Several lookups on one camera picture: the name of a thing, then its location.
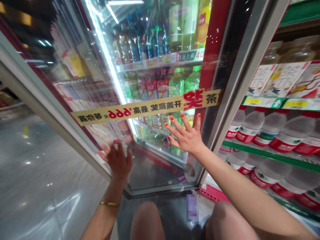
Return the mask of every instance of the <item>leg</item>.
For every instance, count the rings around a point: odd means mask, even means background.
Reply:
[[[205,227],[207,240],[258,240],[253,228],[229,202],[215,204],[213,213]]]
[[[135,213],[131,240],[165,240],[160,214],[153,202],[144,202]]]

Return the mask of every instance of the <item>supermarket aisle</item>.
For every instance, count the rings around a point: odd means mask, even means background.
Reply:
[[[79,239],[107,180],[35,114],[0,135],[1,239]]]

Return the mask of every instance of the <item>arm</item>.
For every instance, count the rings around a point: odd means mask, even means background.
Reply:
[[[101,201],[116,203],[119,206],[132,167],[132,154],[128,151],[126,158],[121,143],[118,144],[118,150],[111,143],[109,145],[110,149],[106,145],[102,145],[104,152],[98,151],[100,157],[110,165],[112,170],[112,180]],[[118,207],[99,204],[84,230],[81,240],[109,240],[117,214]]]
[[[173,116],[170,119],[177,129],[166,124],[166,128],[179,140],[177,142],[170,136],[170,143],[198,159],[261,239],[317,239],[272,197],[204,145],[200,134],[200,114],[195,116],[194,128],[183,113],[181,118],[186,129]]]

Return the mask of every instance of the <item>red chinese character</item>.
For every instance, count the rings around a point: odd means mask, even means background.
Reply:
[[[198,108],[202,107],[202,94],[204,89],[197,89],[195,91],[190,91],[183,94],[184,100],[187,101],[184,106],[184,111],[191,109],[191,108]]]

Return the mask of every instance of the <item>hand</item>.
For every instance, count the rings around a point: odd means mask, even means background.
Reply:
[[[118,150],[111,142],[108,142],[108,144],[110,149],[102,144],[101,148],[103,151],[98,151],[97,153],[109,164],[112,170],[112,179],[126,181],[132,168],[132,152],[129,150],[127,157],[125,157],[121,143],[118,143]]]
[[[170,116],[171,123],[177,128],[175,129],[170,124],[165,123],[165,127],[178,139],[178,142],[169,136],[171,145],[182,149],[183,151],[190,152],[192,155],[201,152],[203,147],[206,147],[201,139],[200,126],[201,119],[200,113],[194,117],[193,128],[191,127],[188,119],[185,117],[184,113],[180,114],[182,122],[186,129],[177,121],[176,118]]]

